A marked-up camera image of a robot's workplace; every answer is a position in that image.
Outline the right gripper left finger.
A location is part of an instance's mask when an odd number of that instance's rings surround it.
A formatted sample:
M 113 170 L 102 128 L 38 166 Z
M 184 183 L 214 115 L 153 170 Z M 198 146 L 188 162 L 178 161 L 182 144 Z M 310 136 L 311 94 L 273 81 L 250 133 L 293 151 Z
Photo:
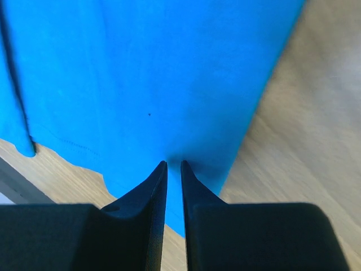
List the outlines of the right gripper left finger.
M 2 270 L 160 270 L 168 167 L 114 202 L 1 206 Z

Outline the blue t shirt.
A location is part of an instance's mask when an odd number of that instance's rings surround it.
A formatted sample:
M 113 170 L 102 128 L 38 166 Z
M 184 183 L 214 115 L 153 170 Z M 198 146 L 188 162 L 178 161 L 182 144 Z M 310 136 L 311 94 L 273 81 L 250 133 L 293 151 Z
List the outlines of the blue t shirt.
M 168 163 L 219 193 L 302 1 L 2 1 L 1 138 L 99 172 L 119 198 Z

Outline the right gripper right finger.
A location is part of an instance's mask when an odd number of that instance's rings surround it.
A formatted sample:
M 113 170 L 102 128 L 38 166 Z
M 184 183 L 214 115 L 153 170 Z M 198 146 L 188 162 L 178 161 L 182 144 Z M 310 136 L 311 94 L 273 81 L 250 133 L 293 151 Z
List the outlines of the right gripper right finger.
M 228 204 L 181 164 L 188 270 L 348 270 L 325 213 L 310 203 Z

